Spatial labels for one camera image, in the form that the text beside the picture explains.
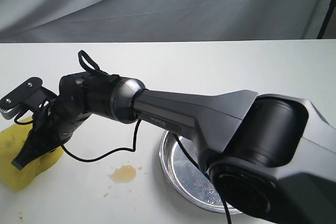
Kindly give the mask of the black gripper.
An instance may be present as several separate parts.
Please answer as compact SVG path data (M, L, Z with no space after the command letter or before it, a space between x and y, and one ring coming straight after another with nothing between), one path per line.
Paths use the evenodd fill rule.
M12 165L23 169L32 161L67 143L75 130L91 116L88 112L71 114L58 99L51 100L33 115L33 129Z

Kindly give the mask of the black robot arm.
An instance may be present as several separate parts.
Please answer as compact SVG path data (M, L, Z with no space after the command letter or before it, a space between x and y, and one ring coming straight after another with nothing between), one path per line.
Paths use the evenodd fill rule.
M146 121L191 140L198 169L239 211L274 223L335 223L335 128L309 100L152 91L98 71L62 77L59 94L41 84L30 78L2 99L14 118L33 113L12 162L18 169L66 143L92 114Z

